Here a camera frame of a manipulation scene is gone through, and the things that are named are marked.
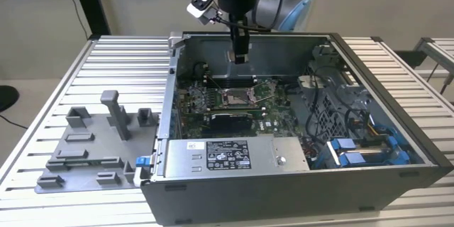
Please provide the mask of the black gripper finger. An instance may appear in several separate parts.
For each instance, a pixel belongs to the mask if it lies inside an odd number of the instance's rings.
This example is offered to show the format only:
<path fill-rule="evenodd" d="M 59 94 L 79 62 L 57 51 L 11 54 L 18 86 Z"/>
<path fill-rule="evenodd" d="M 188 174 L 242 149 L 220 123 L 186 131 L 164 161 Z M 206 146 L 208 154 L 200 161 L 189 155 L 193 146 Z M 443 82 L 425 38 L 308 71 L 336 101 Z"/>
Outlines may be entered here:
<path fill-rule="evenodd" d="M 229 14 L 229 22 L 238 26 L 246 26 L 246 17 Z M 248 30 L 241 29 L 237 26 L 229 26 L 232 51 L 233 51 L 233 63 L 242 64 L 248 53 Z"/>

